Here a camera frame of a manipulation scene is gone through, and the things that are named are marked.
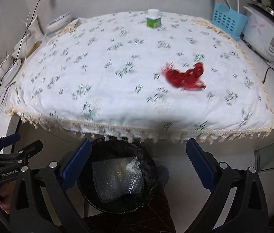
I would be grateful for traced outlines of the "person's left hand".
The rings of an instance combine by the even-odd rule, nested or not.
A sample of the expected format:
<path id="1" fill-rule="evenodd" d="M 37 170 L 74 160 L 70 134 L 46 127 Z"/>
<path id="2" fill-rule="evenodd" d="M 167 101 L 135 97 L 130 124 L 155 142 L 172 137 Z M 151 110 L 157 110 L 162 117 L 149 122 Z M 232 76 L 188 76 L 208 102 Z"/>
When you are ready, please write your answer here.
<path id="1" fill-rule="evenodd" d="M 16 181 L 13 181 L 0 186 L 0 208 L 7 214 L 10 213 L 12 206 L 15 184 Z"/>

